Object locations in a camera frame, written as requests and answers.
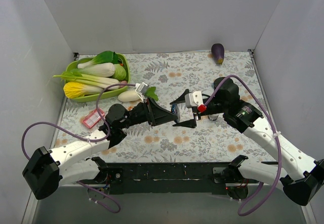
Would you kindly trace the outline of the blue round pill container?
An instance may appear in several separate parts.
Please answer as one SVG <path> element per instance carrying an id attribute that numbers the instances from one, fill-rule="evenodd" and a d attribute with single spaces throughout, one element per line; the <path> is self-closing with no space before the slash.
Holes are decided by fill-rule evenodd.
<path id="1" fill-rule="evenodd" d="M 171 106 L 171 112 L 177 116 L 177 119 L 174 120 L 175 123 L 180 122 L 180 111 L 179 111 L 179 106 L 177 103 L 173 103 Z"/>

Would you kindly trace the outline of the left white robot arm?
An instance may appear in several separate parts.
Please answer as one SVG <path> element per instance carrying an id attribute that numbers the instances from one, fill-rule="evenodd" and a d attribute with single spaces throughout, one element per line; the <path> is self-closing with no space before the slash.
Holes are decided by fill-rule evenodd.
<path id="1" fill-rule="evenodd" d="M 34 151 L 22 174 L 36 199 L 42 200 L 52 195 L 60 186 L 72 182 L 105 182 L 108 172 L 104 161 L 88 157 L 119 144 L 127 135 L 123 131 L 125 128 L 145 122 L 157 126 L 176 121 L 178 116 L 148 98 L 130 111 L 121 104 L 112 105 L 105 120 L 85 140 L 49 150 L 40 147 Z"/>

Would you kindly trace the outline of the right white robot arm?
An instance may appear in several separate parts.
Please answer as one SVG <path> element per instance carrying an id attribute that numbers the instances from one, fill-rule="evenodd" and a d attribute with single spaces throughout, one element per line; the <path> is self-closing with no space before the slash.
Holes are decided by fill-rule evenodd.
<path id="1" fill-rule="evenodd" d="M 273 185 L 298 205 L 306 206 L 323 186 L 323 160 L 303 153 L 280 132 L 272 129 L 272 123 L 258 108 L 241 100 L 239 88 L 229 77 L 214 81 L 215 91 L 211 96 L 200 91 L 185 92 L 171 102 L 171 112 L 180 115 L 178 104 L 192 109 L 193 119 L 176 120 L 175 126 L 195 128 L 203 115 L 222 114 L 225 122 L 261 146 L 276 161 L 277 165 L 256 162 L 239 155 L 215 175 L 219 182 L 256 180 Z"/>

